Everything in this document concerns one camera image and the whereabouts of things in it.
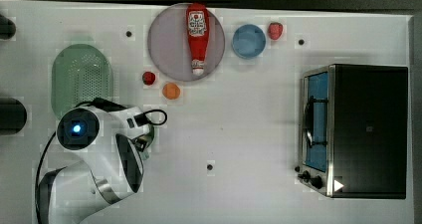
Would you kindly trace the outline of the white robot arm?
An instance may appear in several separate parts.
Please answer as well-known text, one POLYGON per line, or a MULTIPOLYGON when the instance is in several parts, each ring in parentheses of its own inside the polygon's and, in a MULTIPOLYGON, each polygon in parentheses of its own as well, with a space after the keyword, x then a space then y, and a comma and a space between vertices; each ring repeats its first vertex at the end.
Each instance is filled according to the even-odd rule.
POLYGON ((39 224, 80 224, 137 193, 143 163, 136 142, 150 133, 138 107, 79 107, 64 114, 52 143, 80 160, 47 172, 36 189, 39 224))

